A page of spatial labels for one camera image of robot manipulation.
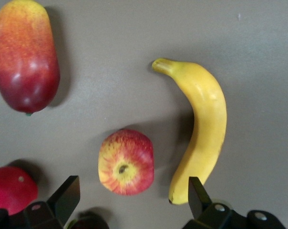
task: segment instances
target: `mango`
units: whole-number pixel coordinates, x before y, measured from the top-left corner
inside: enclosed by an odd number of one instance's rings
[[[0,10],[0,93],[14,110],[32,114],[55,97],[60,82],[51,23],[33,0]]]

